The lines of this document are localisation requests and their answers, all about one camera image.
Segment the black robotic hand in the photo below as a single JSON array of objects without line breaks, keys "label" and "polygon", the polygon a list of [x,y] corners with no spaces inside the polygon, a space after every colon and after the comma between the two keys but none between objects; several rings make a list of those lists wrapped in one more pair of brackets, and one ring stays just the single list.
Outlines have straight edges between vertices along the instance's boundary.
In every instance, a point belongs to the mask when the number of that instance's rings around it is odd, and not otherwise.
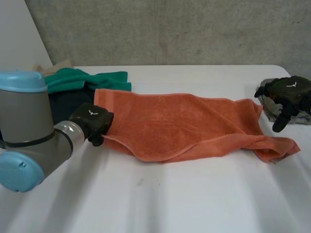
[{"label": "black robotic hand", "polygon": [[282,131],[292,116],[297,116],[299,111],[305,111],[311,115],[311,81],[299,76],[274,79],[272,82],[261,86],[255,93],[258,98],[265,95],[273,99],[275,103],[282,104],[281,114],[273,124],[273,131]]},{"label": "black robotic hand", "polygon": [[83,130],[85,138],[98,147],[104,142],[102,135],[106,135],[113,121],[113,113],[99,106],[85,103],[81,105],[69,118]]}]

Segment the green towel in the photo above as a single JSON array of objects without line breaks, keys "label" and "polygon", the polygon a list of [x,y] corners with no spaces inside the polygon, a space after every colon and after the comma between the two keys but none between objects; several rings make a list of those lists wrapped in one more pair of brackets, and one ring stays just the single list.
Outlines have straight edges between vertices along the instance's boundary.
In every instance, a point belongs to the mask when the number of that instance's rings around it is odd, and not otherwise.
[{"label": "green towel", "polygon": [[127,82],[127,72],[112,72],[90,75],[79,69],[62,68],[55,74],[45,78],[49,94],[60,91],[82,89],[85,85],[95,89],[113,89],[131,91],[131,83]]}]

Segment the orange towel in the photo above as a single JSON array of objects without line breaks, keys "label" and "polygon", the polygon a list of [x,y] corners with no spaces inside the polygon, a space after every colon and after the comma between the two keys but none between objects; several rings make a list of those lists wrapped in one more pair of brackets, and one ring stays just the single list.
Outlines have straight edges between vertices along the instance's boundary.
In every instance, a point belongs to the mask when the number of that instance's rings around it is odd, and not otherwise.
[{"label": "orange towel", "polygon": [[300,151],[292,139],[263,135],[262,106],[251,100],[97,89],[94,102],[114,113],[104,144],[147,162],[220,157],[243,148],[268,163]]}]

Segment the logo on robotic hand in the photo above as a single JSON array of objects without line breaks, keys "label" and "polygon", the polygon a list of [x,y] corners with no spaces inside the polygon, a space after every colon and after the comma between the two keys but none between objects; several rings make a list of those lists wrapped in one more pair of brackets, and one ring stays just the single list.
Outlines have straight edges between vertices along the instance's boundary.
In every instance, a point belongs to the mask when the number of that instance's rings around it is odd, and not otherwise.
[{"label": "logo on robotic hand", "polygon": [[287,87],[291,87],[291,86],[297,87],[297,82],[295,82],[293,85],[289,85],[289,86],[287,86]]},{"label": "logo on robotic hand", "polygon": [[90,115],[97,115],[98,113],[93,113],[91,110],[88,111]]}]

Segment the beige cloth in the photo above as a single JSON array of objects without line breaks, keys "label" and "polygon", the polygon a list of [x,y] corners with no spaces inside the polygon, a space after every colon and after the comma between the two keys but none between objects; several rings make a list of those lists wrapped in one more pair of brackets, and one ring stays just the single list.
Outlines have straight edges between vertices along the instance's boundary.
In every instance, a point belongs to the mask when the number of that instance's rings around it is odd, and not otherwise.
[{"label": "beige cloth", "polygon": [[70,60],[65,60],[60,63],[57,63],[56,65],[48,69],[43,69],[39,64],[34,64],[33,71],[38,71],[42,73],[44,77],[47,77],[47,76],[55,74],[57,71],[59,71],[62,68],[73,68]]}]

